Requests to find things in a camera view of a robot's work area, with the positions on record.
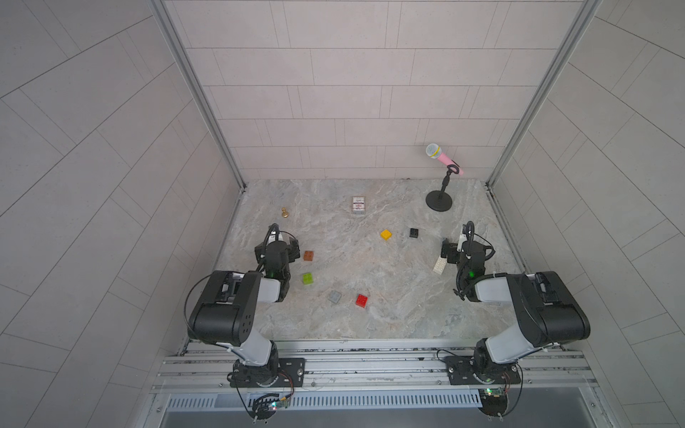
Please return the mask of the white long lego brick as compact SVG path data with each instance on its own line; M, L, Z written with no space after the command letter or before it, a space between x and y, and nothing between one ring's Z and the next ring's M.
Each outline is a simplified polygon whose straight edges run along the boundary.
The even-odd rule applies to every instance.
M433 266L433 273L440 276L444 272L444 269L446 268L447 264L448 261L446 258L438 258L435 262L435 265Z

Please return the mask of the red lego brick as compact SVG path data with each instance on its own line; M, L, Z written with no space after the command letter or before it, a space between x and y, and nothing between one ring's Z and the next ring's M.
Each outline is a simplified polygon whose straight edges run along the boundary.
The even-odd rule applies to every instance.
M369 301L369 298L365 296L364 294L359 294L356 298L355 304L360 307L365 309L367 307L367 302Z

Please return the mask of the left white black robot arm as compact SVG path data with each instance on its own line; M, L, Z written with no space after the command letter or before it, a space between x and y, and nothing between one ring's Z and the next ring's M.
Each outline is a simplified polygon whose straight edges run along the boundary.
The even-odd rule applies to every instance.
M203 280L206 285L185 316L188 336L237 357L228 375L233 388L298 387L303 384L305 360L280 358L276 343L254 325L260 302L285 300L290 264L300 258L299 243L274 223L254 251L257 269L246 273L215 270Z

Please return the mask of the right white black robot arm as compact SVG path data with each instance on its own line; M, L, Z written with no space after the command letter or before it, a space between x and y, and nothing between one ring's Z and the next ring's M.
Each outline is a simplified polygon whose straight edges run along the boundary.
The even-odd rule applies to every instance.
M478 341L472 357L442 358L450 383L512 385L522 382L517 363L547 347L590 336L590 321L560 276L554 271L533 274L485 272L495 249L481 238L475 225L462 226L456 243L442 241L441 259L458 268L454 294L463 301L510 303L516 322L498 335Z

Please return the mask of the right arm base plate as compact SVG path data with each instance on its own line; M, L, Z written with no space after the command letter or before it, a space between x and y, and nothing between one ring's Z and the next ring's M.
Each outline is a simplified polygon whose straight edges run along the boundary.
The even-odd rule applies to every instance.
M517 364L477 362L474 357L450 355L442 358L451 385L516 385L522 383Z

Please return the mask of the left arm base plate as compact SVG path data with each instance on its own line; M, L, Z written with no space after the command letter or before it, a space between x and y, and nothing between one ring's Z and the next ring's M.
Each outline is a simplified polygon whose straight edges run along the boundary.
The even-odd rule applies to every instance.
M261 367L237 361L227 379L232 388L240 389L302 387L305 365L305 358L280 358L278 363L271 361Z

